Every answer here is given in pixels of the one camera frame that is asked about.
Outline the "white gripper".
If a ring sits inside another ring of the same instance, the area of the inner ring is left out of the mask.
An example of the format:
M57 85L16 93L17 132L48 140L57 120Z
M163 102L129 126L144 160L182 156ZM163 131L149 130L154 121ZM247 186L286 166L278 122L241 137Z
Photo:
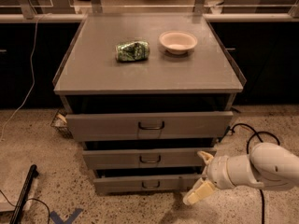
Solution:
M229 189L231 180L228 176L228 156L214 157L205 151L198 151L198 156L204 161L207 179L200 178L183 197L186 205L192 205L204 200L218 189Z

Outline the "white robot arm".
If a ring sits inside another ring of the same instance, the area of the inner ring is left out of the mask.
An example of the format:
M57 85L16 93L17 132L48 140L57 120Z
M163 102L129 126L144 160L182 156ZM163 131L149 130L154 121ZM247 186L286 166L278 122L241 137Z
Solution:
M199 151L198 156L206 164L204 178L184 196L186 205L202 201L218 189L247 186L282 191L299 186L299 157L273 143L259 143L250 154L234 157L215 157L205 151Z

